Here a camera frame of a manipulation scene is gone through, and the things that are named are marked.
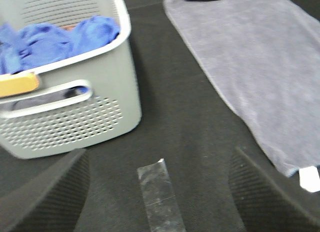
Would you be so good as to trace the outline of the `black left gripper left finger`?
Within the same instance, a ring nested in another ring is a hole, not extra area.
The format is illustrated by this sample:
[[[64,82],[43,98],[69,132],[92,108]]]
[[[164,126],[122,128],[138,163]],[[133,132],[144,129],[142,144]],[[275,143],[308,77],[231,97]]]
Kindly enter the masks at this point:
[[[90,186],[89,158],[75,149],[0,199],[1,231],[74,231]]]

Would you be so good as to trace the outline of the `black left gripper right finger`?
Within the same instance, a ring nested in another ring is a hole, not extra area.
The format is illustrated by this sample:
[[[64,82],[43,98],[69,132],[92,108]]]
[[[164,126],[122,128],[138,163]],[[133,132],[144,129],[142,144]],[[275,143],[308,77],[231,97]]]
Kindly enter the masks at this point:
[[[228,174],[241,231],[319,231],[320,194],[279,173],[264,155],[237,147]]]

